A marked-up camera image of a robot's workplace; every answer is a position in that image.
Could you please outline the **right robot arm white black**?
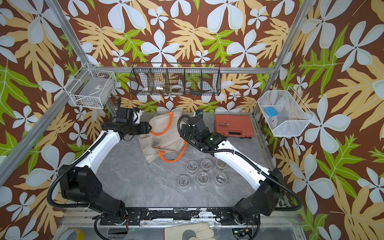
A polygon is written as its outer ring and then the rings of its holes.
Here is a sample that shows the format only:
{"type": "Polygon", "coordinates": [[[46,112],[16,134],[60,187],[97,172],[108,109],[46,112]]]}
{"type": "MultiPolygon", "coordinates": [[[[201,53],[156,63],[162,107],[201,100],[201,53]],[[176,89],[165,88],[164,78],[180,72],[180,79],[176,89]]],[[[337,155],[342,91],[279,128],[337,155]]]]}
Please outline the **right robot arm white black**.
{"type": "Polygon", "coordinates": [[[177,130],[187,144],[226,163],[254,189],[253,194],[242,198],[233,207],[233,221],[245,224],[260,215],[270,216],[273,211],[291,212],[303,207],[300,197],[284,185],[281,171],[270,170],[251,160],[227,137],[211,132],[203,117],[182,115],[177,130]]]}

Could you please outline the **beige canvas bag orange handles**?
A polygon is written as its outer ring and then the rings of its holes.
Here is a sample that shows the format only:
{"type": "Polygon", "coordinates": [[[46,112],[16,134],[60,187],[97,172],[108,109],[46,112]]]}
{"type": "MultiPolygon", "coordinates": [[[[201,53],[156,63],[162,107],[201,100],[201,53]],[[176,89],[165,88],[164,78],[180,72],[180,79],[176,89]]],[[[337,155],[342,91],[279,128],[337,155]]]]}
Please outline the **beige canvas bag orange handles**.
{"type": "Polygon", "coordinates": [[[178,120],[182,115],[183,110],[177,109],[150,119],[152,130],[149,134],[139,136],[140,147],[148,163],[158,158],[167,163],[175,163],[182,158],[188,145],[178,132],[178,120]],[[151,147],[152,138],[161,140],[158,148],[151,147]]]}

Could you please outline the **clear seed jar stack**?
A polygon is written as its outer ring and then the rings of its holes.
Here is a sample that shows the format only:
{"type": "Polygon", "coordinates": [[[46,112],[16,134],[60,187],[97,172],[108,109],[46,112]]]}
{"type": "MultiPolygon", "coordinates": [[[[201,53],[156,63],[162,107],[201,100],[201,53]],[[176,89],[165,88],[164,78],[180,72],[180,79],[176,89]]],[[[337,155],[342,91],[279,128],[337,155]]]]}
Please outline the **clear seed jar stack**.
{"type": "Polygon", "coordinates": [[[158,148],[161,145],[161,140],[157,138],[152,138],[151,147],[158,148]]]}

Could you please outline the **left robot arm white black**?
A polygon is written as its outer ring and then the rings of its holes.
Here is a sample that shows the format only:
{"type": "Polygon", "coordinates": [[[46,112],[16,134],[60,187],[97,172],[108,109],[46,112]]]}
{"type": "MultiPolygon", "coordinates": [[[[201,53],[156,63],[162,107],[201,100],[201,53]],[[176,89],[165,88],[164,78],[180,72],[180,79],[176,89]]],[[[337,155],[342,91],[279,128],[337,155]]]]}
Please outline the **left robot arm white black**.
{"type": "Polygon", "coordinates": [[[127,218],[124,202],[103,190],[96,173],[107,154],[125,136],[150,132],[151,125],[142,122],[141,116],[139,108],[119,107],[115,117],[102,123],[96,141],[77,160],[59,169],[47,193],[48,204],[54,208],[89,208],[114,224],[124,223],[127,218]]]}

